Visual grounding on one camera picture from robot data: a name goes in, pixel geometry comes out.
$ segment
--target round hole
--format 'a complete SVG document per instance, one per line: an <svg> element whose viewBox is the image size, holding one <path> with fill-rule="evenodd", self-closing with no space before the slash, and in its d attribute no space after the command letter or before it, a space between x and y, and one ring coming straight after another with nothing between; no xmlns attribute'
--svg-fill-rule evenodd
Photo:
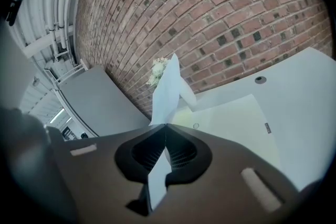
<svg viewBox="0 0 336 224"><path fill-rule="evenodd" d="M254 81L257 83L257 84L263 84L266 82L266 78L261 76L261 77L257 77Z"/></svg>

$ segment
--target ceiling light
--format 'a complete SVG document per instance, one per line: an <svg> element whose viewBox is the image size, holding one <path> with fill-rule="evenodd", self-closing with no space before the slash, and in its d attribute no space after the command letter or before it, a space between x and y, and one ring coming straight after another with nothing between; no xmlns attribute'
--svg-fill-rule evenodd
<svg viewBox="0 0 336 224"><path fill-rule="evenodd" d="M57 115L50 121L50 123L53 123L55 121L55 119L61 115L61 113L64 111L64 109L62 109L60 112L57 113Z"/></svg>

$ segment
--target gray panel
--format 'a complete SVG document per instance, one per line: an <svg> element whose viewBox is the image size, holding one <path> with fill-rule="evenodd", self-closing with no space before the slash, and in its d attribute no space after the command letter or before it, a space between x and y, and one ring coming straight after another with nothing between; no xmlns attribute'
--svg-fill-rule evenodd
<svg viewBox="0 0 336 224"><path fill-rule="evenodd" d="M3 20L0 27L0 103L6 108L17 108L37 70L15 44Z"/></svg>
<svg viewBox="0 0 336 224"><path fill-rule="evenodd" d="M150 123L99 66L69 79L61 90L80 118L100 136L132 131Z"/></svg>

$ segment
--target brick wall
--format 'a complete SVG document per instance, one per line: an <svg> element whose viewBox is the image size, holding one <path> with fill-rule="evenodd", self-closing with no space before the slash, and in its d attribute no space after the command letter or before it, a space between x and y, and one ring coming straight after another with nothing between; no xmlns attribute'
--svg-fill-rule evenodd
<svg viewBox="0 0 336 224"><path fill-rule="evenodd" d="M80 0L79 56L102 65L147 115L153 59L176 53L194 92L248 76L313 46L331 55L322 0Z"/></svg>

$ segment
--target white flower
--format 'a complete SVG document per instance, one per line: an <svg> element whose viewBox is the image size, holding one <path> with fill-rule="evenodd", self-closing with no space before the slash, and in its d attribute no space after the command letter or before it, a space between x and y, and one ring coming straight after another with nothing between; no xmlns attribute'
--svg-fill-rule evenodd
<svg viewBox="0 0 336 224"><path fill-rule="evenodd" d="M163 57L155 59L153 61L152 73L146 84L149 84L151 86L156 86L157 84L159 84L159 80L161 79L163 71L168 65L168 62L169 60Z"/></svg>
<svg viewBox="0 0 336 224"><path fill-rule="evenodd" d="M158 62L152 68L153 75L156 77L162 76L164 68L165 68L164 64L161 62Z"/></svg>

